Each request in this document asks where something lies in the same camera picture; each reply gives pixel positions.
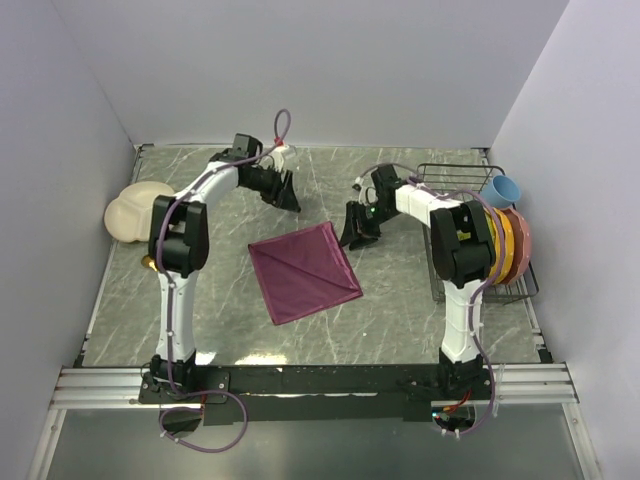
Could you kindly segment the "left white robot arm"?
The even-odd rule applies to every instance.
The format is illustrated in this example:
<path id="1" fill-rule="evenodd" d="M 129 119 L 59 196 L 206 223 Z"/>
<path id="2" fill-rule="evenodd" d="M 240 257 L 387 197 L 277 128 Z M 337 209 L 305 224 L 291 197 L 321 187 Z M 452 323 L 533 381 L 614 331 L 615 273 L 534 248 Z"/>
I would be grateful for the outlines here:
<path id="1" fill-rule="evenodd" d="M 296 149 L 282 140 L 265 149 L 257 138 L 238 134 L 187 187 L 153 202 L 148 255 L 158 270 L 161 316 L 150 380 L 177 402 L 198 390 L 193 310 L 199 272 L 209 256 L 208 213 L 238 187 L 259 193 L 275 208 L 300 212 L 287 168 L 295 157 Z"/>

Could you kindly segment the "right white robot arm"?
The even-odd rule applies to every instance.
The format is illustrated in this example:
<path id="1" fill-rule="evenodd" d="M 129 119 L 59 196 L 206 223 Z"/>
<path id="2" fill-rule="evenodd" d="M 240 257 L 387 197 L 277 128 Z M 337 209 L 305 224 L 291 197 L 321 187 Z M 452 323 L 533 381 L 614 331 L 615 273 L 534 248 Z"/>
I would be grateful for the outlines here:
<path id="1" fill-rule="evenodd" d="M 380 226 L 404 214 L 430 231 L 432 265 L 445 287 L 445 334 L 439 348 L 435 387 L 452 399 L 460 398 L 477 384 L 492 380 L 484 372 L 489 361 L 483 354 L 478 326 L 483 291 L 501 267 L 504 253 L 495 249 L 486 216 L 496 211 L 472 190 L 438 193 L 416 177 L 403 180 L 396 164 L 382 163 L 365 170 L 371 175 L 375 200 L 368 200 L 364 177 L 353 188 L 357 200 L 346 203 L 340 245 L 363 249 L 381 237 Z"/>

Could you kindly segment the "purple cloth napkin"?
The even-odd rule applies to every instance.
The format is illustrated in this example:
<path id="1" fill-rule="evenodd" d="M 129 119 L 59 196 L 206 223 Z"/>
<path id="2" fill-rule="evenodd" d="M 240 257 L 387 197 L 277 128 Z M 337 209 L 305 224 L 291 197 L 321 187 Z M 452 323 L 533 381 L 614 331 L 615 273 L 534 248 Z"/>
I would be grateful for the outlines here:
<path id="1" fill-rule="evenodd" d="M 363 296 L 329 221 L 252 243 L 248 252 L 267 311 L 277 326 Z"/>

